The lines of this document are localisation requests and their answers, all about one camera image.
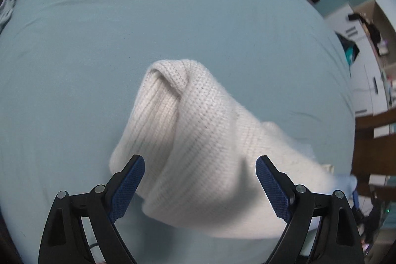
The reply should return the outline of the white knitted sweater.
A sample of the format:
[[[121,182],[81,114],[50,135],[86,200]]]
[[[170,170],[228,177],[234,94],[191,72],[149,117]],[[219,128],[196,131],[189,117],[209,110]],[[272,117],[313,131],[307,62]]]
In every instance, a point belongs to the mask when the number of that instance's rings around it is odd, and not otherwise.
[[[310,145],[258,120],[194,60],[159,60],[146,71],[110,171],[121,171],[136,154],[146,164],[137,189],[143,213],[216,238],[283,232],[256,176],[262,155],[313,192],[351,197],[357,185],[353,175],[327,171]]]

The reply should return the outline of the white shelving unit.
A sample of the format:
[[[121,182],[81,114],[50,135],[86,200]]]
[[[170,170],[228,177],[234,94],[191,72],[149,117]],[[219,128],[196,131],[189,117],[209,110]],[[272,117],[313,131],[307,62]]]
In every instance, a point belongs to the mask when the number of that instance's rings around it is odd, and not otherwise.
[[[347,3],[325,21],[359,49],[350,67],[355,115],[387,111],[395,101],[395,0]]]

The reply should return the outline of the light blue bed sheet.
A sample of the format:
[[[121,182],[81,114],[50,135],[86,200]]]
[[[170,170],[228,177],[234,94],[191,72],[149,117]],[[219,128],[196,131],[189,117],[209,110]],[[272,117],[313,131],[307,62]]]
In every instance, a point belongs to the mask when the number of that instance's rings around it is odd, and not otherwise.
[[[109,179],[148,66],[180,59],[350,172],[348,64],[306,0],[17,0],[1,33],[1,211],[25,263],[56,193]]]

